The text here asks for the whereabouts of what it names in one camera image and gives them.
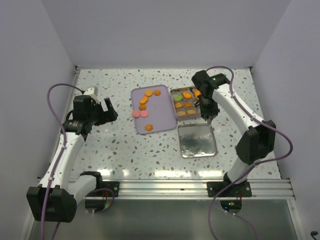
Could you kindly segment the lilac plastic tray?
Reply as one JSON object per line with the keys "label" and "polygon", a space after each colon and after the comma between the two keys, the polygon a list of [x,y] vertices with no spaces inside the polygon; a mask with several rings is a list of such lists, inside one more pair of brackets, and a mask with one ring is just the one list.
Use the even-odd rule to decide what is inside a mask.
{"label": "lilac plastic tray", "polygon": [[[140,100],[145,96],[146,90],[160,90],[159,96],[149,96],[146,103],[147,117],[134,118],[135,129],[137,133],[144,135],[162,131],[173,130],[177,126],[176,114],[168,92],[168,88],[163,85],[153,85],[141,88],[135,88],[131,91],[132,109],[139,110]],[[146,131],[146,125],[153,125],[152,131]]]}

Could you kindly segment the chocolate chip cookie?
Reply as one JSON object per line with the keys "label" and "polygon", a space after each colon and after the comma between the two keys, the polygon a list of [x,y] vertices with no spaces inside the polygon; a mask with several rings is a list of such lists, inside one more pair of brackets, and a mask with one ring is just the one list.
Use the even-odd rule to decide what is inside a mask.
{"label": "chocolate chip cookie", "polygon": [[184,107],[185,108],[192,107],[192,106],[193,106],[193,104],[191,102],[185,102],[184,103]]}

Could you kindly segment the orange fish cookie hidden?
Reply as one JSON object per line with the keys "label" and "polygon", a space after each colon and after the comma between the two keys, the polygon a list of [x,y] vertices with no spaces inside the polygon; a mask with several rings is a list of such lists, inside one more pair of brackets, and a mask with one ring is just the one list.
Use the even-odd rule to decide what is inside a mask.
{"label": "orange fish cookie hidden", "polygon": [[190,98],[192,98],[192,95],[191,95],[190,93],[188,93],[188,92],[183,92],[182,95],[183,95],[183,97],[184,97],[185,99],[190,99]]}

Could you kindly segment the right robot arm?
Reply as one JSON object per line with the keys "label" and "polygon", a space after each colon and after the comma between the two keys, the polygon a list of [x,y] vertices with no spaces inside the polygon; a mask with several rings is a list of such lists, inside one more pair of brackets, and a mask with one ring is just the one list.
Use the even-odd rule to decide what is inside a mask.
{"label": "right robot arm", "polygon": [[274,150],[276,128],[272,120],[265,121],[246,105],[237,93],[230,90],[231,81],[222,73],[209,76],[205,70],[191,78],[200,91],[198,100],[201,117],[210,122],[218,116],[222,107],[236,124],[241,138],[235,147],[237,159],[223,177],[223,192],[235,196],[247,180],[248,169]]}

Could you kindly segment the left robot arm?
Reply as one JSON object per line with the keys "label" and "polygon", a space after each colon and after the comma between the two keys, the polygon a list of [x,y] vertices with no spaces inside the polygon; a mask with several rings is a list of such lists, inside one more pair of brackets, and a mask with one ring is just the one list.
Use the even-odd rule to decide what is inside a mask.
{"label": "left robot arm", "polygon": [[118,113],[111,100],[105,98],[107,110],[90,95],[73,99],[73,109],[62,124],[59,145],[44,177],[38,186],[26,193],[29,207],[36,221],[70,223],[79,202],[86,196],[99,196],[105,191],[98,171],[84,171],[70,183],[75,160],[94,126],[114,122]]}

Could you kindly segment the silver tin lid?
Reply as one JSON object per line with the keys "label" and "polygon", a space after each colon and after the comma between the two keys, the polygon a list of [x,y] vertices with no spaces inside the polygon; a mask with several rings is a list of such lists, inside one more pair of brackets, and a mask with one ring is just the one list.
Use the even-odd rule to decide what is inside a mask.
{"label": "silver tin lid", "polygon": [[216,139],[211,125],[207,123],[181,124],[177,132],[183,158],[213,157],[217,154]]}

